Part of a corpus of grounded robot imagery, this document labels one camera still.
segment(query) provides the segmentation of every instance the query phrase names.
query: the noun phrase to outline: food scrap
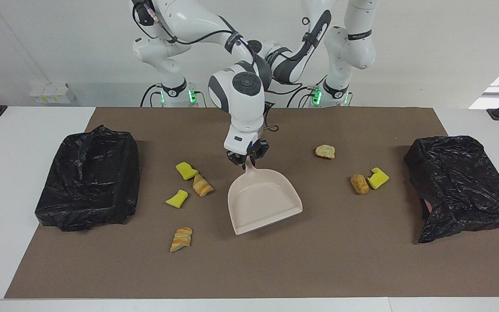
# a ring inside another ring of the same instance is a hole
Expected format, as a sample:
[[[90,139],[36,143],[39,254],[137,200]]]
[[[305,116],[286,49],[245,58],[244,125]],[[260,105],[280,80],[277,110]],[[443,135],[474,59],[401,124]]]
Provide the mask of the food scrap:
[[[369,191],[369,184],[367,184],[363,175],[355,174],[350,178],[350,181],[358,195],[366,194]]]
[[[373,189],[378,189],[381,185],[383,185],[390,177],[386,175],[386,173],[382,172],[379,168],[372,168],[371,172],[373,172],[373,175],[370,178],[367,178],[369,180],[369,184],[371,184],[371,187]]]
[[[323,144],[315,148],[315,154],[323,158],[334,159],[334,152],[335,152],[334,146],[329,146],[326,144]]]
[[[180,209],[180,206],[182,206],[182,203],[184,203],[184,200],[186,200],[186,198],[188,198],[188,192],[180,189],[178,190],[178,193],[176,193],[176,195],[174,195],[171,199],[165,201],[165,203]]]
[[[176,165],[176,170],[180,172],[182,175],[182,179],[184,180],[190,180],[191,178],[194,178],[199,172],[192,168],[190,164],[187,162],[181,162],[180,164]]]
[[[175,237],[172,240],[171,252],[179,250],[182,247],[190,247],[190,242],[192,241],[192,229],[188,227],[182,227],[176,230]]]
[[[209,192],[214,191],[213,186],[211,186],[209,182],[207,182],[207,180],[204,179],[200,174],[194,177],[194,183],[192,187],[200,197],[204,197]]]

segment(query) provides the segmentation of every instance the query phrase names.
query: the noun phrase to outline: dustpan handle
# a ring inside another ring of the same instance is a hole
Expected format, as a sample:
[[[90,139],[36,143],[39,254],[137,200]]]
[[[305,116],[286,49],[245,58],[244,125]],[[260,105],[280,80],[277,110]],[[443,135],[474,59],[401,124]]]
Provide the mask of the dustpan handle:
[[[246,172],[252,172],[255,171],[256,168],[253,166],[250,157],[248,156],[246,158]]]

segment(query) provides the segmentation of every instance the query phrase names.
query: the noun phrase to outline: white box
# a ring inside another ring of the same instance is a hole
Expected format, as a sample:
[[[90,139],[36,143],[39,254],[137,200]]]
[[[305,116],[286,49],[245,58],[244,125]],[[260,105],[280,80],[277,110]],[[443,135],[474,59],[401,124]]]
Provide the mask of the white box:
[[[45,89],[45,86],[43,85],[35,85],[32,87],[32,90],[30,91],[30,96],[32,99],[39,104],[47,103],[46,101],[42,100],[42,93]]]
[[[54,97],[59,104],[71,104],[75,100],[75,94],[66,85],[57,87]]]
[[[57,91],[56,87],[53,87],[52,85],[46,86],[44,91],[42,92],[42,101],[44,101],[44,103],[51,104],[59,103],[59,101],[57,101],[57,98],[55,97],[55,91]]]

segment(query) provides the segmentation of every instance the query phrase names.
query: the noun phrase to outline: bread piece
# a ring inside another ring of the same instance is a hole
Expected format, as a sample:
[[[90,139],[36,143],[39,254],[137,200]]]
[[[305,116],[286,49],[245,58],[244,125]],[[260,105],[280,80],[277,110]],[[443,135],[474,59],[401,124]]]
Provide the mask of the bread piece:
[[[192,229],[188,227],[182,227],[176,230],[175,237],[172,240],[171,252],[179,250],[182,247],[189,247],[192,241]]]
[[[192,187],[200,197],[204,197],[209,192],[214,191],[213,186],[211,186],[209,182],[207,182],[207,180],[200,174],[194,176],[194,183],[192,184]]]
[[[367,184],[367,180],[363,175],[356,174],[350,178],[350,181],[358,195],[366,194],[369,191],[369,184]]]
[[[315,148],[315,154],[323,158],[334,159],[334,146],[323,144],[318,148]]]

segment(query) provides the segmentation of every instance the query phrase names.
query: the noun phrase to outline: white wall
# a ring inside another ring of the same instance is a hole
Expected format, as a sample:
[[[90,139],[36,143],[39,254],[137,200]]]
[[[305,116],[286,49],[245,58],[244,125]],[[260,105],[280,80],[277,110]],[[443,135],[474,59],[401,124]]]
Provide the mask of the white wall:
[[[296,0],[201,2],[246,39],[273,38],[295,48],[305,32]],[[333,26],[343,24],[346,3],[335,4]],[[127,4],[0,0],[0,103],[30,105],[29,85],[51,81],[69,83],[80,105],[137,105],[159,77],[133,56],[131,43],[142,34]],[[467,108],[499,75],[499,1],[384,0],[373,33],[378,58],[355,72],[352,105]],[[199,89],[236,61],[211,44],[176,59]],[[321,46],[302,81],[316,82],[326,71]]]

